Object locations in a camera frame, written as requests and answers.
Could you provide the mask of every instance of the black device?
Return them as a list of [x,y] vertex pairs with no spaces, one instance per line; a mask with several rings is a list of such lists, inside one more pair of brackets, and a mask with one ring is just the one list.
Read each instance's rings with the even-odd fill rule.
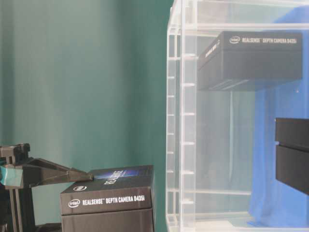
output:
[[18,184],[0,184],[0,232],[61,232],[60,223],[35,225],[32,187],[93,180],[93,175],[28,156],[29,144],[0,146],[0,165],[18,170]]
[[276,179],[309,195],[309,119],[276,119]]
[[60,194],[63,232],[153,232],[152,166],[93,170]]
[[197,61],[199,90],[255,91],[301,78],[301,33],[223,31]]

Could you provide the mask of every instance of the intel realsense depth camera d435i box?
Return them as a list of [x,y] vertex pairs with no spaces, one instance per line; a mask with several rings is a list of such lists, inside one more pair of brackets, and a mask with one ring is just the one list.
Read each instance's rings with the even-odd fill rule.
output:
[[90,173],[60,194],[63,232],[154,232],[152,166]]
[[223,31],[197,61],[199,90],[255,91],[302,79],[302,34]]

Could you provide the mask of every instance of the black box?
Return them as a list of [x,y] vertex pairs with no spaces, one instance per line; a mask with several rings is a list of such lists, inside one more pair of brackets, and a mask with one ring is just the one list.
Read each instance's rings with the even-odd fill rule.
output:
[[91,173],[60,194],[63,232],[154,232],[152,166]]
[[199,90],[254,91],[302,78],[302,34],[223,31],[199,56]]
[[309,120],[276,119],[276,179],[309,195]]

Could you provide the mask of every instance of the metal mount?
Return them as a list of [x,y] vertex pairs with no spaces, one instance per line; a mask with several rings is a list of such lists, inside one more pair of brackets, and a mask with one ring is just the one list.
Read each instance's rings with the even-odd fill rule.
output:
[[0,164],[21,170],[20,185],[0,184],[0,232],[61,232],[61,224],[36,226],[32,187],[93,180],[93,175],[28,156],[29,144],[0,146]]

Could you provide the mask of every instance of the green backdrop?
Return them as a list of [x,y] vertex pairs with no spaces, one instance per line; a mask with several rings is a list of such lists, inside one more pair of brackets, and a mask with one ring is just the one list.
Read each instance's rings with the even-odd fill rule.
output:
[[[153,164],[164,232],[166,31],[172,0],[0,0],[0,140],[89,171]],[[33,190],[60,221],[68,184]]]

